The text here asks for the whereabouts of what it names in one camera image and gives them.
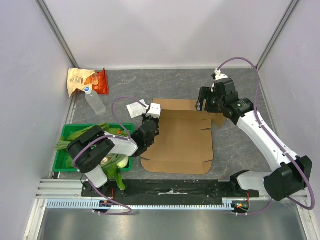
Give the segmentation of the brown cardboard box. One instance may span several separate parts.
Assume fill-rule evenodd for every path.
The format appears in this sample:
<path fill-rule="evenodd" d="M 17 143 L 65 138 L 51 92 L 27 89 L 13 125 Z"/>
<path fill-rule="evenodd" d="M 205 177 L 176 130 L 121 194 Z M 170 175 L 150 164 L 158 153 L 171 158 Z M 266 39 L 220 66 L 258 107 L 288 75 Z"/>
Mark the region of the brown cardboard box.
<path fill-rule="evenodd" d="M 159 104 L 159 135 L 141 155 L 143 168 L 152 173 L 204 175 L 214 159 L 212 126 L 222 127 L 221 113 L 197 111 L 189 99 L 153 99 Z"/>

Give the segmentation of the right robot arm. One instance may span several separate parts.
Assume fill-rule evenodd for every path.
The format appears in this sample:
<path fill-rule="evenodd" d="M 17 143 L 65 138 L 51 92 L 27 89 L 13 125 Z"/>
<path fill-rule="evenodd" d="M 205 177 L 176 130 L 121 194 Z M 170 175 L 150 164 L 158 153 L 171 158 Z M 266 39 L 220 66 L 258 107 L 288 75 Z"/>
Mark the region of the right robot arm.
<path fill-rule="evenodd" d="M 266 192 L 281 201 L 307 187 L 312 170 L 309 157 L 299 157 L 289 149 L 254 110 L 248 98 L 239 98 L 230 78 L 215 80 L 211 87 L 202 86 L 195 104 L 197 111 L 222 113 L 241 129 L 267 160 L 271 172 L 244 171 L 235 175 L 229 191 L 235 197 L 247 190 Z"/>

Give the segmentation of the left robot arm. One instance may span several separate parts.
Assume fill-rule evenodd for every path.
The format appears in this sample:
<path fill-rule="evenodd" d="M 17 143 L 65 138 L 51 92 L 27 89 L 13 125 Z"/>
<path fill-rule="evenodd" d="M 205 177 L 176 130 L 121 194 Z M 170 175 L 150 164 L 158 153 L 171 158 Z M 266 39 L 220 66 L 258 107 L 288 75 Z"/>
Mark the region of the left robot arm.
<path fill-rule="evenodd" d="M 159 114 L 146 113 L 142 118 L 142 125 L 131 136 L 111 134 L 95 125 L 67 146 L 72 166 L 88 178 L 93 184 L 92 191 L 99 197 L 106 196 L 110 191 L 101 161 L 109 154 L 138 157 L 154 144 L 155 137 L 160 134 Z"/>

